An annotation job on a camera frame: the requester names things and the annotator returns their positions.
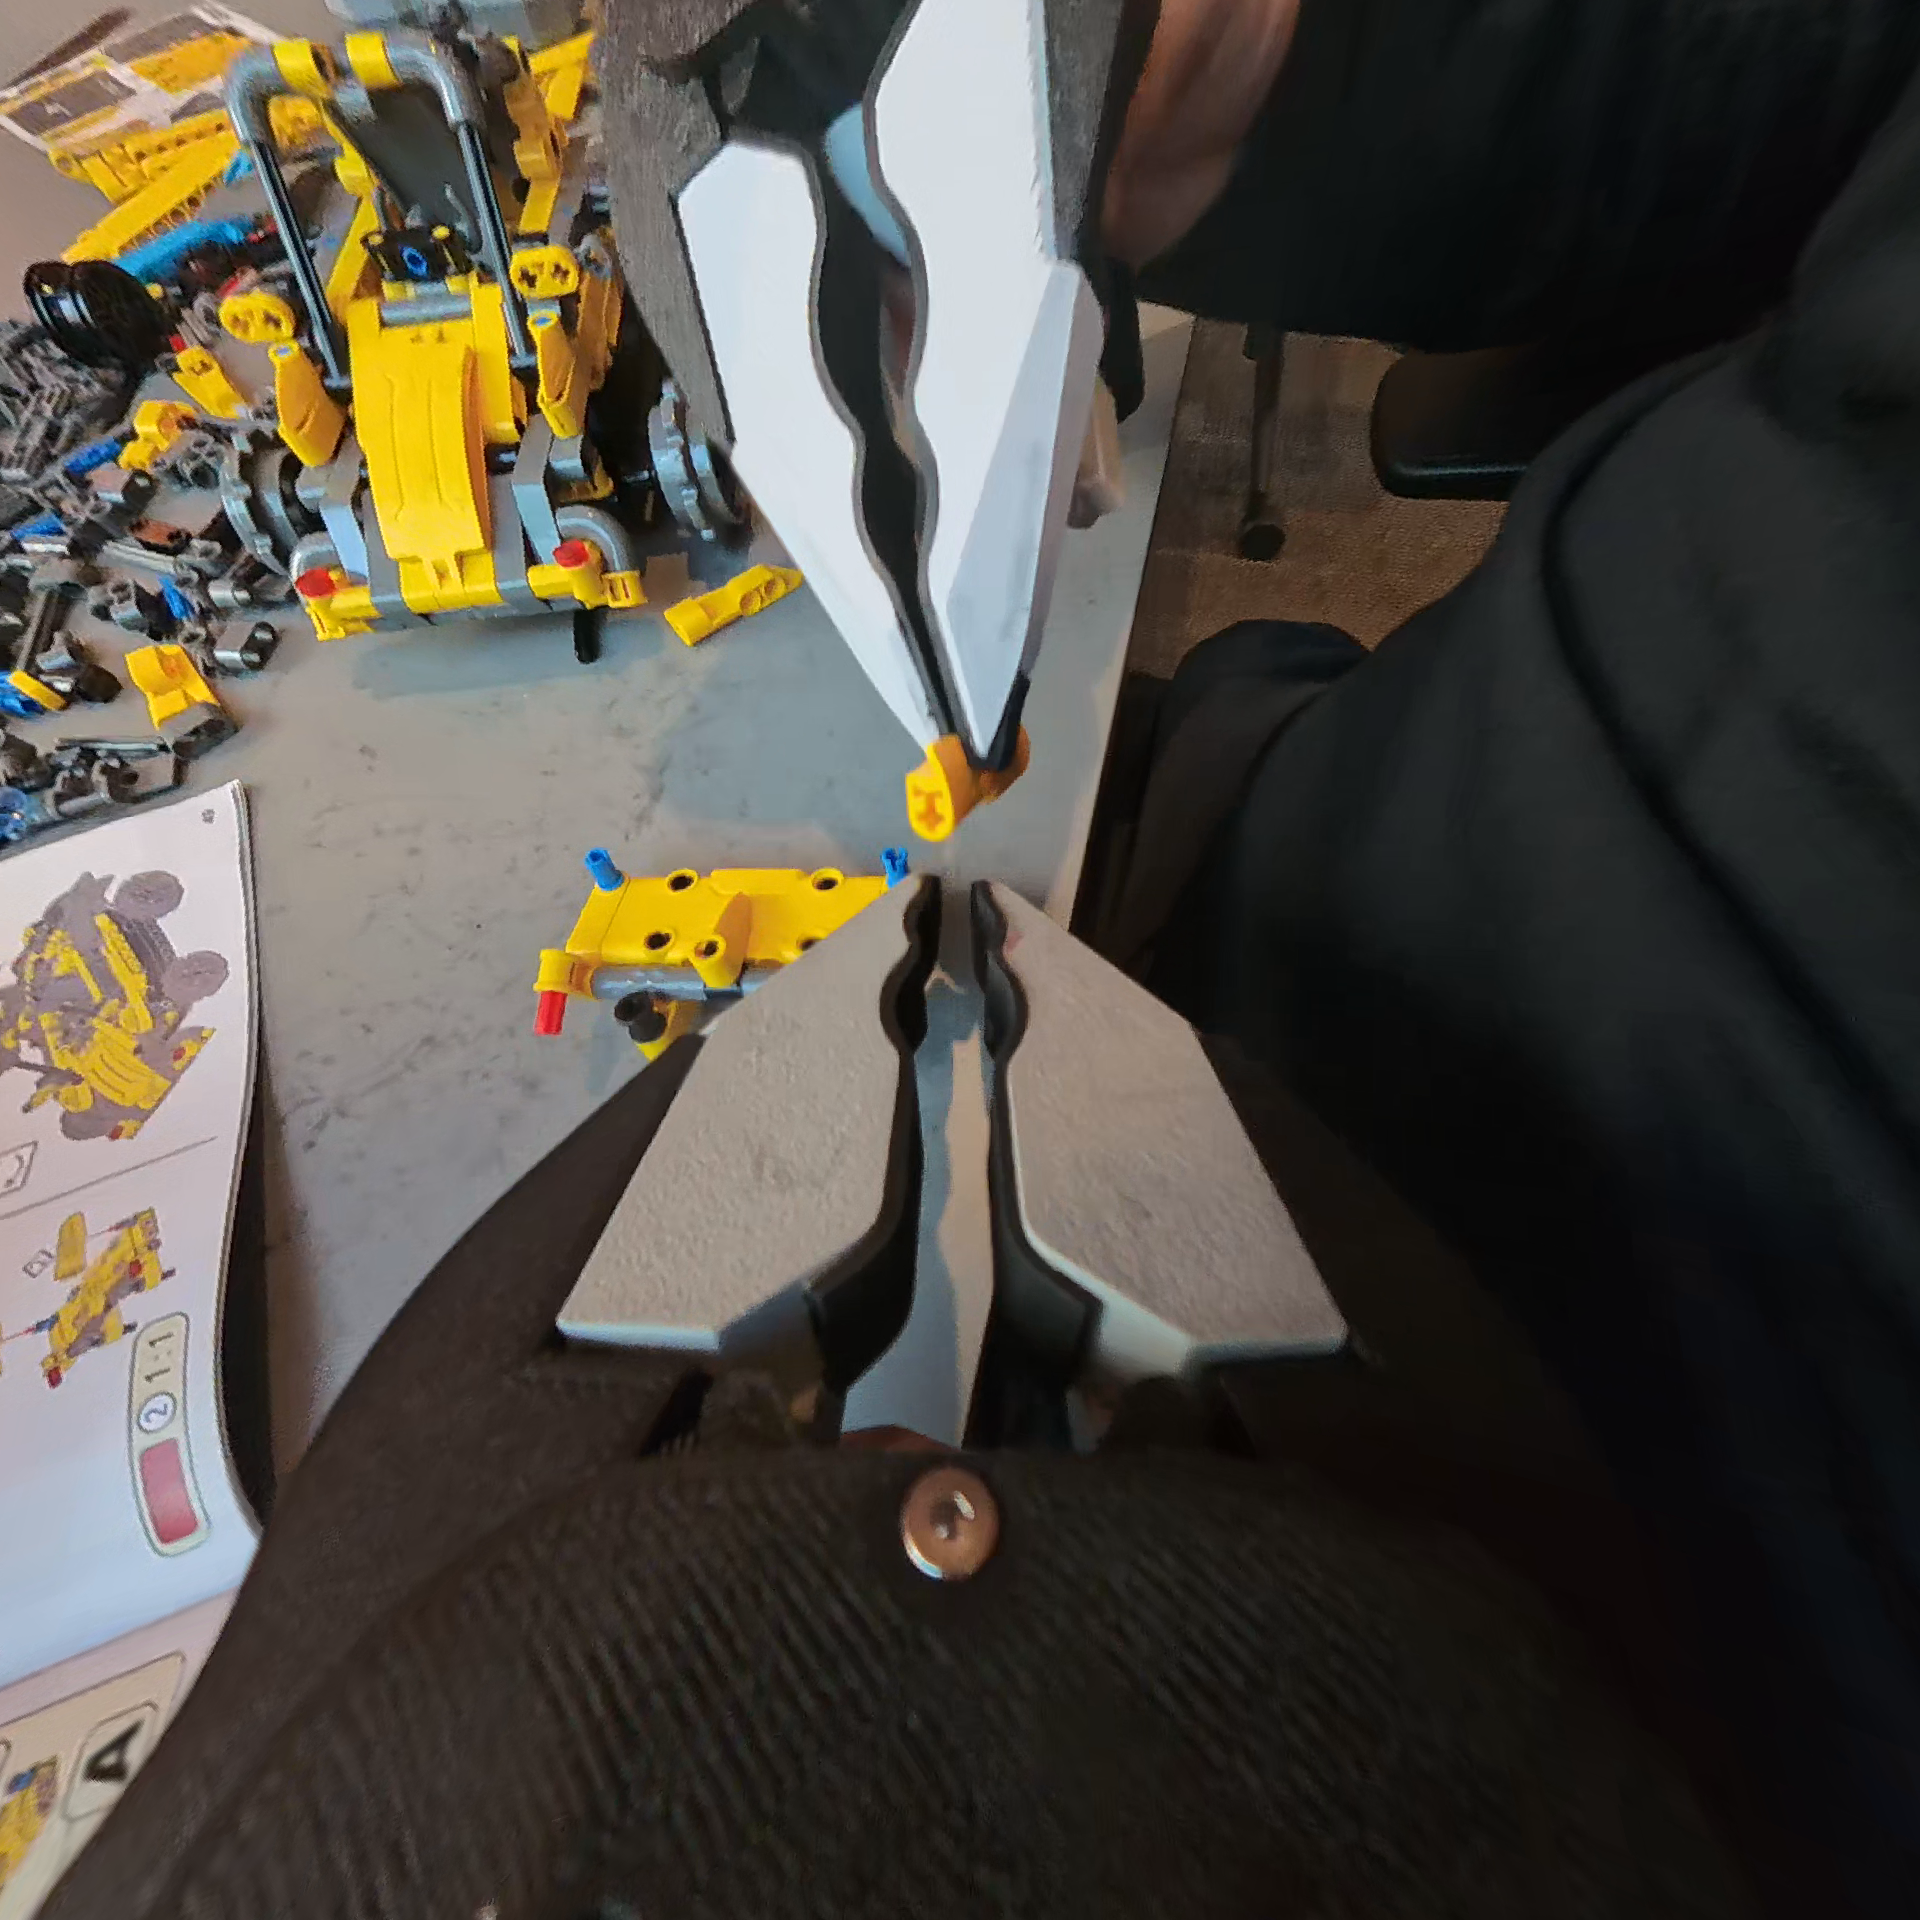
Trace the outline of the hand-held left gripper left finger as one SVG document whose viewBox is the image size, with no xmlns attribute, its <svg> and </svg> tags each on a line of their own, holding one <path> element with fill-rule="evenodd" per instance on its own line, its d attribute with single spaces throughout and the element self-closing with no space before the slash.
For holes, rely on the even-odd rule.
<svg viewBox="0 0 1920 1920">
<path fill-rule="evenodd" d="M 943 884 L 908 877 L 692 1039 L 559 1316 L 583 1346 L 846 1395 L 914 1302 L 918 1048 Z"/>
</svg>

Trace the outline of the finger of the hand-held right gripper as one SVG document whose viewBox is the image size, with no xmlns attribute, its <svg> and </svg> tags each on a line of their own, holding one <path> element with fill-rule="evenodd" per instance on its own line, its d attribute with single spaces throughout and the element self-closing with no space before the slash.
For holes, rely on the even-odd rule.
<svg viewBox="0 0 1920 1920">
<path fill-rule="evenodd" d="M 830 623 L 928 750 L 946 724 L 863 502 L 864 429 L 819 316 L 825 204 L 803 149 L 735 138 L 680 191 L 680 226 L 730 418 L 730 459 Z"/>
<path fill-rule="evenodd" d="M 914 298 L 914 580 L 952 726 L 995 770 L 1016 755 L 1103 346 L 1054 149 L 1042 4 L 906 8 L 870 82 L 870 157 Z"/>
</svg>

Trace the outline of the yellow brick vehicle model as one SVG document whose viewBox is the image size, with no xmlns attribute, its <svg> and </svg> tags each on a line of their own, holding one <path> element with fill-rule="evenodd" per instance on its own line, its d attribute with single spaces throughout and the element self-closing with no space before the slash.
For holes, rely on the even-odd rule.
<svg viewBox="0 0 1920 1920">
<path fill-rule="evenodd" d="M 223 306 L 272 372 L 284 566 L 321 640 L 568 613 L 590 663 L 642 533 L 753 535 L 619 253 L 601 7 L 335 11 L 224 82 L 294 276 Z"/>
</svg>

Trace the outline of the small yellow brick assembly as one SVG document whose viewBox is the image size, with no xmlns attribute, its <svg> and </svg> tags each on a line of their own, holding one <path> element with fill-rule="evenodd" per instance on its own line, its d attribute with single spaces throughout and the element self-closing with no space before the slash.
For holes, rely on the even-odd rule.
<svg viewBox="0 0 1920 1920">
<path fill-rule="evenodd" d="M 646 1060 L 754 992 L 910 877 L 904 847 L 879 875 L 840 868 L 623 870 L 592 847 L 590 896 L 566 943 L 535 968 L 535 1034 L 555 1038 L 574 1003 L 601 1003 Z"/>
</svg>

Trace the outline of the person's right hand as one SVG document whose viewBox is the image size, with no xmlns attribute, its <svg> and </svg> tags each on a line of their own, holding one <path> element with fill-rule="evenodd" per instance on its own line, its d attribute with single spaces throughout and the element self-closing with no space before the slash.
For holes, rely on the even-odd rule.
<svg viewBox="0 0 1920 1920">
<path fill-rule="evenodd" d="M 1290 54 L 1298 2 L 1161 2 L 1103 200 L 1129 270 L 1172 250 L 1226 189 Z"/>
</svg>

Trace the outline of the small yellow connector piece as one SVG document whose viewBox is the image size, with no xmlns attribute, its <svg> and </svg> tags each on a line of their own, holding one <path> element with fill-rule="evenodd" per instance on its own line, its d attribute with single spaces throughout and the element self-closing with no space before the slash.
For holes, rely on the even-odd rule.
<svg viewBox="0 0 1920 1920">
<path fill-rule="evenodd" d="M 724 582 L 690 592 L 664 608 L 664 623 L 687 644 L 708 638 L 784 602 L 804 586 L 804 574 L 784 564 L 746 566 Z"/>
</svg>

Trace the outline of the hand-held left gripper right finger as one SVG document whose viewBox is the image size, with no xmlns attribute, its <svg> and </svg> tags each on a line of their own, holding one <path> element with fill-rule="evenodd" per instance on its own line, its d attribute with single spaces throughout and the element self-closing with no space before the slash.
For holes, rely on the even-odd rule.
<svg viewBox="0 0 1920 1920">
<path fill-rule="evenodd" d="M 972 888 L 992 1307 L 978 1388 L 1321 1360 L 1350 1324 L 1191 1023 L 1008 886 Z"/>
</svg>

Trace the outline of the person's right forearm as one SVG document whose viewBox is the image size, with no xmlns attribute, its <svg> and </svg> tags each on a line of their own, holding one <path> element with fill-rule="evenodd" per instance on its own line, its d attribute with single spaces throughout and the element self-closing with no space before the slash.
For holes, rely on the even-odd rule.
<svg viewBox="0 0 1920 1920">
<path fill-rule="evenodd" d="M 1419 351 L 1739 328 L 1916 79 L 1916 4 L 1305 2 L 1139 293 Z"/>
</svg>

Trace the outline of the large yellow panel brick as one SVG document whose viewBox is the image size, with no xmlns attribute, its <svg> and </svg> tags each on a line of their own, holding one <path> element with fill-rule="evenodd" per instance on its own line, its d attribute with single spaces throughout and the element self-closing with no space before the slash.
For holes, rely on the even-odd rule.
<svg viewBox="0 0 1920 1920">
<path fill-rule="evenodd" d="M 107 211 L 60 258 L 119 258 L 191 220 L 241 152 L 227 109 L 163 127 L 118 127 L 50 149 L 60 175 L 97 187 Z"/>
</svg>

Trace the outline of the black wheel tyre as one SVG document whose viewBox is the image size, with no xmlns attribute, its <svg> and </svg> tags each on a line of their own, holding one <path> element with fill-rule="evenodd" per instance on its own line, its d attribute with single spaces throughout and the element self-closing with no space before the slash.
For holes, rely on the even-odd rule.
<svg viewBox="0 0 1920 1920">
<path fill-rule="evenodd" d="M 35 261 L 22 276 L 32 317 L 74 362 L 137 372 L 169 348 L 169 306 L 112 261 Z"/>
</svg>

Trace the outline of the person's dark clothing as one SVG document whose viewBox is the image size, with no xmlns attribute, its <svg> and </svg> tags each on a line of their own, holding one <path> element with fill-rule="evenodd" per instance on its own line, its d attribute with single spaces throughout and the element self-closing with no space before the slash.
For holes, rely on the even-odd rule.
<svg viewBox="0 0 1920 1920">
<path fill-rule="evenodd" d="M 1916 1915 L 1916 82 L 1764 322 L 1578 418 L 1297 698 L 1150 975 L 1564 1386 L 1676 1587 L 1785 1915 Z"/>
</svg>

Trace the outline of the instruction booklet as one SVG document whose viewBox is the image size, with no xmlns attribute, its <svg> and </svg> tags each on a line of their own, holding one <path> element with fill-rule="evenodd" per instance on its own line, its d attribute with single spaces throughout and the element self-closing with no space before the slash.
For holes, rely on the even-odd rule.
<svg viewBox="0 0 1920 1920">
<path fill-rule="evenodd" d="M 256 1551 L 224 1412 L 250 830 L 231 781 L 6 862 L 3 1915 L 106 1824 Z"/>
</svg>

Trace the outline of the pile of grey brick pieces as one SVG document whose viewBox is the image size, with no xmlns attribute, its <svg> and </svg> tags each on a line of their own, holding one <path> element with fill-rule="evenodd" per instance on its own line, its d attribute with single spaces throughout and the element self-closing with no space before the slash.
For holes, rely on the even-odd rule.
<svg viewBox="0 0 1920 1920">
<path fill-rule="evenodd" d="M 299 466 L 254 408 L 203 416 L 137 372 L 86 368 L 31 320 L 3 354 L 3 839 L 15 850 L 182 788 L 235 740 L 231 686 L 278 658 L 315 525 Z M 177 642 L 239 731 L 182 760 L 126 652 Z"/>
</svg>

